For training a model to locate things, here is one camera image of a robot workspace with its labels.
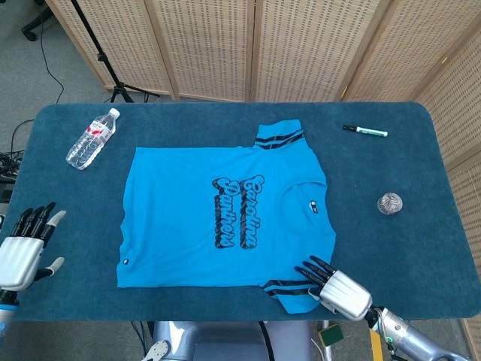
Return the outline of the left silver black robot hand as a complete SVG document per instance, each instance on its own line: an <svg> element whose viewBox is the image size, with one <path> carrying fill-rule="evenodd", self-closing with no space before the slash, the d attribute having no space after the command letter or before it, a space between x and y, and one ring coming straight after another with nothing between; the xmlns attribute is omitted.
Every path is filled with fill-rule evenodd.
<svg viewBox="0 0 481 361"><path fill-rule="evenodd" d="M1 243L1 290L22 292L43 278L54 276L65 258L57 257L49 266L40 268L41 257L59 222L66 215L51 212L55 202L28 208L18 217L10 235Z"/></svg>

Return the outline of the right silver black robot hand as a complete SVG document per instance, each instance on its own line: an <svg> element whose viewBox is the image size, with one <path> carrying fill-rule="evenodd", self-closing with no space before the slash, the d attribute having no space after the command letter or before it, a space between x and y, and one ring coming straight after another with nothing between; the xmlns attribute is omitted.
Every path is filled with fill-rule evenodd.
<svg viewBox="0 0 481 361"><path fill-rule="evenodd" d="M294 270L310 282L307 293L332 313L348 320L365 319L372 308L372 295L360 284L317 256L303 261Z"/></svg>

